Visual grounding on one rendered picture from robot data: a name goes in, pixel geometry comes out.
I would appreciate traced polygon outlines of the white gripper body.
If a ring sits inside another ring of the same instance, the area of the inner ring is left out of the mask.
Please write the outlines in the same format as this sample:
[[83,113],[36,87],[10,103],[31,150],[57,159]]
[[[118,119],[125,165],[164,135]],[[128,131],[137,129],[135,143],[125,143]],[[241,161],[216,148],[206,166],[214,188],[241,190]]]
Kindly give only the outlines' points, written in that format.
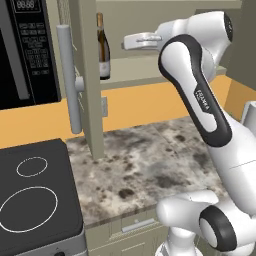
[[123,48],[125,50],[160,49],[161,46],[162,37],[152,32],[131,34],[123,39]]

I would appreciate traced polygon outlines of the dark wine bottle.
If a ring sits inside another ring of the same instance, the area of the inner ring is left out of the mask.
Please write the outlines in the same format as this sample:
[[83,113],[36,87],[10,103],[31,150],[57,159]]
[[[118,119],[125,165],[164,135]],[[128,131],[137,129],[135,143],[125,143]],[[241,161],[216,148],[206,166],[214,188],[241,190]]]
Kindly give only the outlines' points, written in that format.
[[104,31],[103,14],[98,12],[96,19],[100,79],[107,80],[110,78],[110,48]]

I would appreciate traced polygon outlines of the beige base cabinet door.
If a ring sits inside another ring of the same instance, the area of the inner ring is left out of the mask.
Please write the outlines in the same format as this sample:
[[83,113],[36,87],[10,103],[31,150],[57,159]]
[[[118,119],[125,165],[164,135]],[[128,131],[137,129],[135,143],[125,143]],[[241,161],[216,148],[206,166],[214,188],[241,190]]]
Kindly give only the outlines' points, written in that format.
[[137,234],[89,251],[89,256],[155,256],[164,239],[152,232]]

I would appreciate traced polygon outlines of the black microwave oven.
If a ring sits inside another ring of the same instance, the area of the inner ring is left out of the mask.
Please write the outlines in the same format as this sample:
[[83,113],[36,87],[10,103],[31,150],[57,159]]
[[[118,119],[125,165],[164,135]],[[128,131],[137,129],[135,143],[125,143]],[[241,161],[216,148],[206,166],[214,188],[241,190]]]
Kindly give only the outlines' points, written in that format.
[[5,0],[29,98],[20,100],[0,29],[0,110],[61,100],[46,0]]

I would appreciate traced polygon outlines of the white appliance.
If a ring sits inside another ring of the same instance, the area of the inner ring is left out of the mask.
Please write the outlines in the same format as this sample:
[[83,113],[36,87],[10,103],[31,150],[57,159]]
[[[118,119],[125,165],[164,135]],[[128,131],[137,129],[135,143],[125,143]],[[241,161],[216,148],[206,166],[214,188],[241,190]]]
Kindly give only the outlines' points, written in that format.
[[241,123],[247,128],[256,129],[256,101],[245,103]]

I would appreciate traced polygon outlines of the beige drawer front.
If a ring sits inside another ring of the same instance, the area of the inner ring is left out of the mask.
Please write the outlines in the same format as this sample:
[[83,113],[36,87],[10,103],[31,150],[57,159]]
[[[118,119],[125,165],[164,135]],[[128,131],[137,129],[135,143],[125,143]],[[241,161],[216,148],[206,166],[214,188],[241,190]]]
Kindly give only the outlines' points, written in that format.
[[143,209],[136,213],[129,212],[111,222],[110,239],[131,236],[161,226],[155,208]]

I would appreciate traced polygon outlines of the black hob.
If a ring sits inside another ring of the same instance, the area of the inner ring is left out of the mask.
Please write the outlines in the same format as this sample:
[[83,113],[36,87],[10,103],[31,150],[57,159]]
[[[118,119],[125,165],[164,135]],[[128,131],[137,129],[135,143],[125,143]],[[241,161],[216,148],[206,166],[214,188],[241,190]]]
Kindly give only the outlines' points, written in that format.
[[0,256],[88,256],[62,140],[0,149]]

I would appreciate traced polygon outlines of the beige wall cabinet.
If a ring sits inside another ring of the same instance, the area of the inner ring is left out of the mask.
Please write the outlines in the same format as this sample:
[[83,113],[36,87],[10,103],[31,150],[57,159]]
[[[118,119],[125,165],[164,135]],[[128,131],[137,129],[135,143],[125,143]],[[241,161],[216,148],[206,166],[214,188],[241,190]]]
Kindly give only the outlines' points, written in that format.
[[123,50],[121,43],[126,35],[154,32],[163,22],[213,10],[226,11],[236,23],[241,5],[242,0],[96,0],[111,52],[111,76],[102,82],[102,88],[164,81],[157,67],[157,52]]

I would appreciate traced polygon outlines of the grey wall outlet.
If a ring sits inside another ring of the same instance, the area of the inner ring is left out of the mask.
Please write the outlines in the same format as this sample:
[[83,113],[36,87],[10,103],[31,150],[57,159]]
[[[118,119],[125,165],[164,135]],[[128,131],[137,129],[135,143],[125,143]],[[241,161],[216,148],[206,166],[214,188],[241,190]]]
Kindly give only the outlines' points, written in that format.
[[102,106],[102,116],[107,117],[108,116],[108,100],[107,97],[101,97],[101,106]]

